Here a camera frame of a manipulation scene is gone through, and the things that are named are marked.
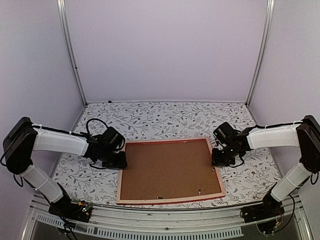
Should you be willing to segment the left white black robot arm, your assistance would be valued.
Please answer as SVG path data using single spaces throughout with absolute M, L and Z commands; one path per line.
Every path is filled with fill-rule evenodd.
M 0 163 L 55 204 L 55 209 L 63 217 L 70 217 L 75 211 L 70 197 L 32 157 L 71 154 L 89 159 L 93 164 L 100 161 L 102 169 L 126 168 L 128 163 L 123 150 L 125 138 L 105 122 L 105 131 L 93 134 L 89 124 L 96 121 L 97 118 L 89 119 L 85 124 L 85 131 L 75 133 L 35 124 L 29 117 L 23 116 L 3 140 Z

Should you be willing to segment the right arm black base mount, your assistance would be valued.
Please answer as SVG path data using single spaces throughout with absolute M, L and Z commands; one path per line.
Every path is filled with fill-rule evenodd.
M 270 192 L 268 192 L 262 199 L 262 203 L 246 206 L 240 210 L 240 217 L 244 219 L 245 223 L 265 220 L 268 218 L 283 215 L 285 213 L 281 201 L 274 199 Z

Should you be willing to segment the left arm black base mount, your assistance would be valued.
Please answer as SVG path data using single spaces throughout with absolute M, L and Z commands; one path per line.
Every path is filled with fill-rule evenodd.
M 63 191 L 61 199 L 50 203 L 48 212 L 64 219 L 88 223 L 92 215 L 92 205 L 84 200 L 72 202 L 69 195 Z

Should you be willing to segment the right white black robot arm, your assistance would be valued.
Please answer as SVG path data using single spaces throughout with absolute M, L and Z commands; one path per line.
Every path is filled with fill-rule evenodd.
M 258 213 L 269 218 L 278 210 L 278 204 L 320 171 L 320 124 L 312 115 L 302 120 L 274 125 L 247 127 L 236 130 L 228 122 L 218 126 L 213 135 L 220 148 L 213 148 L 211 164 L 214 167 L 235 168 L 235 159 L 243 159 L 258 149 L 293 149 L 298 162 L 263 197 Z

